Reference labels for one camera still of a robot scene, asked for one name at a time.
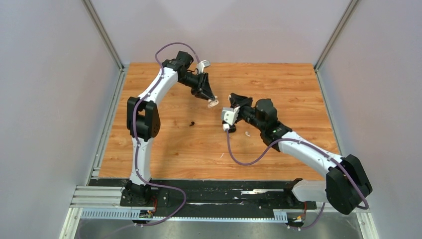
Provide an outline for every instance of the white wall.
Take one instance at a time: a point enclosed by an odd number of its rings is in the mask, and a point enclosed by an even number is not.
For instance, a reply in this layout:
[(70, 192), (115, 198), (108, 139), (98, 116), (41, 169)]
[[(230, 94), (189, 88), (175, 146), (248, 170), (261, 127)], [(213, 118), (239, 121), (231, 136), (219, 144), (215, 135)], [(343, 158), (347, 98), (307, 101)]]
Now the white wall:
[(56, 239), (117, 67), (79, 0), (3, 0), (0, 32), (0, 238)]
[(381, 239), (421, 238), (422, 1), (364, 0), (321, 69), (343, 153), (372, 183)]
[(174, 41), (213, 62), (316, 63), (349, 1), (92, 0), (124, 63)]

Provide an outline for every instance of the wood grain surface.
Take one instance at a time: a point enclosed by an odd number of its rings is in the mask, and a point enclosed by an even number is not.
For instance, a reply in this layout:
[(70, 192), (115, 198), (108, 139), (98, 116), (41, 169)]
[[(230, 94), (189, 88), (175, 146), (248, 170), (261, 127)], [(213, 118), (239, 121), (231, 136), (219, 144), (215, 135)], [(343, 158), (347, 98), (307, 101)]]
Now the wood grain surface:
[[(100, 177), (128, 178), (132, 167), (132, 141), (126, 129), (126, 101), (138, 96), (159, 70), (157, 63), (132, 63), (110, 137)], [(159, 106), (161, 129), (151, 156), (153, 178), (226, 180), (321, 180), (299, 160), (271, 149), (252, 166), (237, 165), (227, 150), (221, 127), (221, 108), (229, 106), (230, 93), (271, 98), (278, 118), (305, 139), (338, 153), (331, 125), (311, 64), (214, 63), (206, 68), (211, 88), (220, 103), (209, 109), (207, 102), (193, 97), (190, 89), (175, 84)], [(235, 157), (250, 162), (266, 148), (259, 131), (239, 122), (231, 135)]]

